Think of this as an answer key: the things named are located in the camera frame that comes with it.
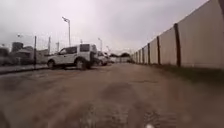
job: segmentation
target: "lamp post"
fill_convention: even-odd
[[[62,19],[68,23],[68,40],[69,40],[69,46],[71,46],[70,20],[64,17],[62,17]]]
[[[100,38],[98,38],[98,40],[100,41],[100,51],[102,52],[103,41]]]

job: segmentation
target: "sky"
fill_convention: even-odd
[[[207,0],[0,0],[0,44],[21,41],[51,50],[71,43],[94,43],[103,50],[135,51],[173,26]]]

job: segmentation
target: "parked car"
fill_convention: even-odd
[[[109,63],[109,56],[104,52],[98,51],[98,65],[106,66],[108,63]]]
[[[97,49],[94,44],[80,44],[63,48],[59,53],[48,57],[48,67],[76,66],[78,69],[90,69],[97,61]]]

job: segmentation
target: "gravel road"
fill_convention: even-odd
[[[132,64],[8,74],[0,127],[223,128],[223,92]]]

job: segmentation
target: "concrete wall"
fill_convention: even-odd
[[[176,37],[174,28],[169,29],[160,36],[161,64],[176,65]]]
[[[149,56],[148,56],[148,45],[146,45],[144,47],[144,60],[145,60],[145,63],[144,64],[149,64]]]
[[[151,64],[158,64],[157,39],[150,42],[150,59]]]
[[[179,23],[183,66],[224,68],[224,20],[210,0]]]
[[[140,54],[140,64],[143,64],[142,49],[139,50],[139,54]]]

